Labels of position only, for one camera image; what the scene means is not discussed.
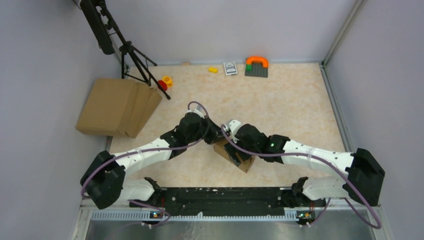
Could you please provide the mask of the brown cardboard box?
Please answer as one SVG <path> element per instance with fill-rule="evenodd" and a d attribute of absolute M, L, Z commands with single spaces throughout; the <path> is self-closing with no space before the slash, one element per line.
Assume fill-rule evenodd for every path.
<path fill-rule="evenodd" d="M 213 150 L 233 166 L 247 173 L 255 161 L 255 156 L 250 156 L 249 158 L 245 155 L 241 156 L 237 151 L 233 151 L 231 147 L 232 145 L 227 140 L 222 139 L 213 145 Z"/>

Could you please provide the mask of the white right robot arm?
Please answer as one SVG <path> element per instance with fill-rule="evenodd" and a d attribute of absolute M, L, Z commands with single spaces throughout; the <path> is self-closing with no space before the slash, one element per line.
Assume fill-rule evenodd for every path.
<path fill-rule="evenodd" d="M 366 149 L 324 150 L 283 135 L 267 136 L 255 126 L 237 120 L 221 125 L 221 131 L 237 153 L 326 173 L 327 177 L 302 177 L 292 185 L 293 200 L 299 206 L 323 198 L 348 198 L 372 207 L 379 204 L 386 173 Z"/>

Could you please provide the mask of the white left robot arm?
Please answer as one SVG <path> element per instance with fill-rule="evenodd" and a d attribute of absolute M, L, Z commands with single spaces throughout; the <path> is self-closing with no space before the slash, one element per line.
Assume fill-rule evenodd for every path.
<path fill-rule="evenodd" d="M 142 180 L 130 185 L 128 177 L 147 166 L 171 160 L 201 141 L 213 145 L 223 138 L 221 128 L 207 115 L 188 112 L 176 127 L 146 145 L 120 153 L 98 153 L 80 180 L 81 196 L 91 199 L 100 210 L 118 200 L 143 201 L 154 207 L 161 194 L 153 184 Z"/>

